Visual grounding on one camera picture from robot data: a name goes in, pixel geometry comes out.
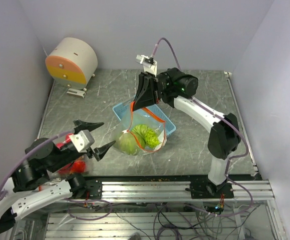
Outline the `clear zip bag orange zipper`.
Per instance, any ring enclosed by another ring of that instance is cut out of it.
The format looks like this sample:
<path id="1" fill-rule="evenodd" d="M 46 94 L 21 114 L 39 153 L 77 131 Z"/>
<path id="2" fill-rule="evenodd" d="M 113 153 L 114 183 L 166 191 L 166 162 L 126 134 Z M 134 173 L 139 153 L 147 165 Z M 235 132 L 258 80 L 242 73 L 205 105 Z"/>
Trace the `clear zip bag orange zipper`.
<path id="1" fill-rule="evenodd" d="M 60 170 L 65 165 L 70 164 L 76 160 L 83 160 L 86 163 L 84 156 L 76 160 L 70 160 L 67 159 L 63 153 L 61 153 L 60 148 L 64 145 L 64 143 L 69 141 L 69 135 L 71 135 L 71 133 L 65 136 L 65 140 L 63 142 L 50 142 L 44 145 L 39 150 L 37 150 L 31 158 L 39 170 L 45 170 L 47 172 L 50 181 L 61 180 L 70 175 L 62 175 L 58 173 L 58 170 Z"/>

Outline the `red orange bell pepper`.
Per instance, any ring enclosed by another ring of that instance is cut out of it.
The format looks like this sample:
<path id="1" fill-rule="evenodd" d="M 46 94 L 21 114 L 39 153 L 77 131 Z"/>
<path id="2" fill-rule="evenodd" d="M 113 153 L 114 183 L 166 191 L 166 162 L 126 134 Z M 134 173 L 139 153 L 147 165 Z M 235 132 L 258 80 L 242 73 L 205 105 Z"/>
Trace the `red orange bell pepper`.
<path id="1" fill-rule="evenodd" d="M 83 160 L 76 160 L 70 164 L 65 165 L 58 173 L 60 175 L 68 175 L 72 173 L 84 173 L 86 171 L 86 163 Z"/>

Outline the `green cabbage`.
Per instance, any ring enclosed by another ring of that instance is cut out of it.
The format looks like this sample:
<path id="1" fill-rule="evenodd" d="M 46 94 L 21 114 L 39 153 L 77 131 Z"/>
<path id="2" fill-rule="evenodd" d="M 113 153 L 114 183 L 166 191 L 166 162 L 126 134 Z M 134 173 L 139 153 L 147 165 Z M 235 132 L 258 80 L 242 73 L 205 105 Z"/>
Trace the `green cabbage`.
<path id="1" fill-rule="evenodd" d="M 138 134 L 144 140 L 144 135 L 149 129 L 152 129 L 152 128 L 150 128 L 148 125 L 138 124 L 132 128 L 132 133 Z"/>
<path id="2" fill-rule="evenodd" d="M 117 149 L 128 155 L 137 155 L 139 151 L 146 147 L 146 142 L 137 133 L 127 132 L 121 134 L 117 141 Z"/>

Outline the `green custard apple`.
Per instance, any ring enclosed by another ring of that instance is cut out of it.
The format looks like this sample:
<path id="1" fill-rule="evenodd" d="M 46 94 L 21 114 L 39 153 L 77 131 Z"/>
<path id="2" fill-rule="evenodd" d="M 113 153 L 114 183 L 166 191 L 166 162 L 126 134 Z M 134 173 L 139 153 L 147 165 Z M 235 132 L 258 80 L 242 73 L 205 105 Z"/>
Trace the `green custard apple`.
<path id="1" fill-rule="evenodd" d="M 144 140 L 145 140 L 146 144 L 152 149 L 157 147 L 160 144 L 160 141 L 158 139 L 156 132 L 152 129 L 149 129 L 145 133 Z"/>

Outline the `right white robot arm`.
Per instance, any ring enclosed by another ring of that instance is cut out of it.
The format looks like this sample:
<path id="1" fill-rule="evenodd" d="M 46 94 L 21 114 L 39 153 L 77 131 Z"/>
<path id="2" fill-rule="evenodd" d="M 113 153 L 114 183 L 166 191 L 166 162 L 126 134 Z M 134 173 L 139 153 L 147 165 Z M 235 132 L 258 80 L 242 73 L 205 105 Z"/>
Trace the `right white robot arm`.
<path id="1" fill-rule="evenodd" d="M 205 192 L 209 197 L 216 198 L 223 192 L 229 159 L 242 137 L 239 135 L 237 117 L 230 113 L 225 115 L 199 101 L 195 97 L 197 88 L 198 78 L 176 67 L 158 75 L 143 71 L 138 75 L 132 110 L 144 109 L 163 101 L 187 114 L 207 130 L 207 146 L 212 162 Z"/>

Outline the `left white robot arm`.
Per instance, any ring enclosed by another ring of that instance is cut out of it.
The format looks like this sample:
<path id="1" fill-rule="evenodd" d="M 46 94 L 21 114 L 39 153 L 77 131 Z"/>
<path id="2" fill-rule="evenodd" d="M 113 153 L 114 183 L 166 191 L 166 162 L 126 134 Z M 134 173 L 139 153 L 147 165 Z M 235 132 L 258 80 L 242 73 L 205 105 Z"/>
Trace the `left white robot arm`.
<path id="1" fill-rule="evenodd" d="M 4 178 L 0 185 L 0 234 L 31 213 L 58 200 L 80 199 L 90 193 L 81 173 L 71 173 L 49 189 L 37 191 L 50 181 L 49 173 L 73 163 L 86 155 L 100 161 L 114 142 L 92 149 L 95 142 L 91 131 L 103 122 L 74 121 L 74 129 L 51 138 L 39 138 L 25 150 L 25 156 Z"/>

